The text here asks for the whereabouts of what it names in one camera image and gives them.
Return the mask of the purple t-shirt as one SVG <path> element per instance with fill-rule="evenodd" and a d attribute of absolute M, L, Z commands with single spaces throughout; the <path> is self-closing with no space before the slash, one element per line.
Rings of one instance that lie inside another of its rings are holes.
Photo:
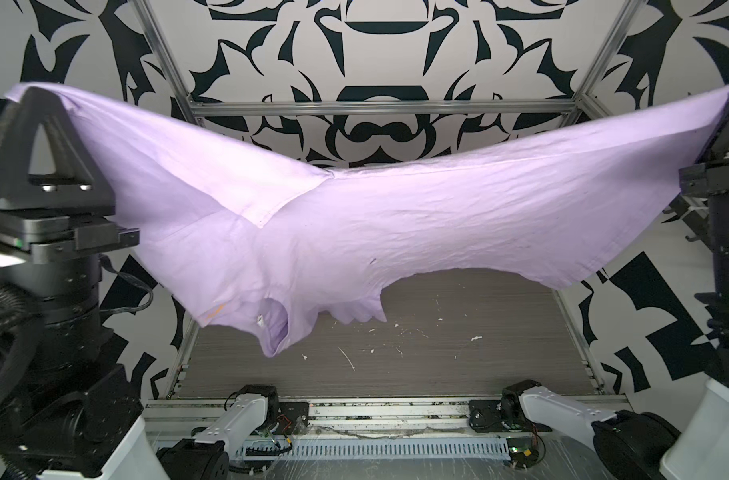
<path fill-rule="evenodd" d="M 140 230 L 136 258 L 202 326 L 276 356 L 320 312 L 383 319 L 415 274 L 486 268 L 552 289 L 630 246 L 678 194 L 729 86 L 478 150 L 322 169 L 126 102 L 50 83 Z"/>

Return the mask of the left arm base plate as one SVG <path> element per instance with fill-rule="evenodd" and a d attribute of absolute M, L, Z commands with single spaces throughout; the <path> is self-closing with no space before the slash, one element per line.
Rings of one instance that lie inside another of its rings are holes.
<path fill-rule="evenodd" d="M 282 401 L 276 420 L 276 435 L 296 435 L 308 429 L 310 404 L 305 401 Z"/>

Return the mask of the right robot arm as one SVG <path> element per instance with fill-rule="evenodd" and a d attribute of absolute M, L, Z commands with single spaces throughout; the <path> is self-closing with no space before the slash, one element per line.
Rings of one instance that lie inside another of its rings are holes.
<path fill-rule="evenodd" d="M 686 428 L 651 412 L 593 408 L 533 380 L 505 388 L 498 406 L 504 426 L 530 434 L 548 426 L 590 448 L 617 479 L 729 479 L 729 96 L 679 187 L 707 203 L 714 290 L 695 297 L 717 342 Z"/>

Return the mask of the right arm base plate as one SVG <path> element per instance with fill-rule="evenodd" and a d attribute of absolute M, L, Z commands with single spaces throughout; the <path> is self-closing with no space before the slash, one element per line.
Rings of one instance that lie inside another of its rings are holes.
<path fill-rule="evenodd" d="M 476 433 L 552 432 L 546 425 L 527 420 L 517 400 L 471 400 L 468 425 Z"/>

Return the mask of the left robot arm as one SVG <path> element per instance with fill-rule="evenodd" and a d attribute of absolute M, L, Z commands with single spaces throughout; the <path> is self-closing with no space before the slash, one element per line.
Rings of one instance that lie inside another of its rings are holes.
<path fill-rule="evenodd" d="M 154 451 L 138 390 L 100 350 L 108 254 L 140 242 L 64 102 L 32 87 L 0 120 L 0 456 L 16 479 L 224 479 L 242 443 L 276 426 L 248 385 L 212 426 Z"/>

